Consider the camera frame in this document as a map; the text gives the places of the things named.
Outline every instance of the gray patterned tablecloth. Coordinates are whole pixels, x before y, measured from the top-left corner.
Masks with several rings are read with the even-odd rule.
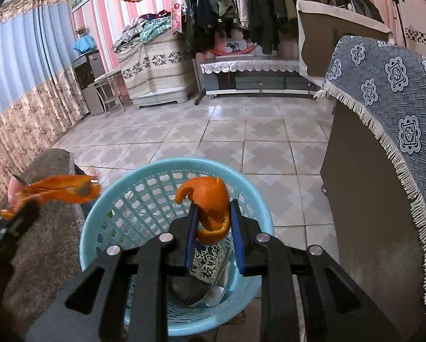
[[[357,113],[394,163],[419,229],[426,304],[426,58],[387,42],[344,36],[317,96],[332,96]]]

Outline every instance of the blurred orange peel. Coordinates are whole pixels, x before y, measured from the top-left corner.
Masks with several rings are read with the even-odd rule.
[[[230,197],[222,179],[200,176],[187,180],[176,191],[175,202],[181,204],[186,197],[199,207],[203,226],[197,229],[200,244],[212,245],[224,239],[230,230]]]
[[[35,200],[39,205],[51,200],[82,204],[96,199],[101,192],[97,176],[58,175],[26,186],[15,194],[10,208],[0,211],[4,220],[11,220],[27,201]]]

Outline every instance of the striped wallpaper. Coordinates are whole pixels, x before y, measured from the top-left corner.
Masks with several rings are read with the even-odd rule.
[[[97,43],[106,70],[118,68],[113,43],[121,36],[123,27],[139,15],[169,9],[172,0],[142,0],[131,3],[121,0],[90,0],[72,14],[74,30],[86,26]],[[389,0],[371,0],[381,12],[386,25],[395,32],[394,6]]]

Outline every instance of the curtain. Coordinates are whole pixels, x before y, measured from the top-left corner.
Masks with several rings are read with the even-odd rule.
[[[88,112],[72,68],[67,0],[0,10],[0,200],[20,173]]]

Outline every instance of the blue curtain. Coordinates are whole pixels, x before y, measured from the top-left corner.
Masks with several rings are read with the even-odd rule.
[[[0,114],[78,57],[68,2],[34,7],[0,24]]]

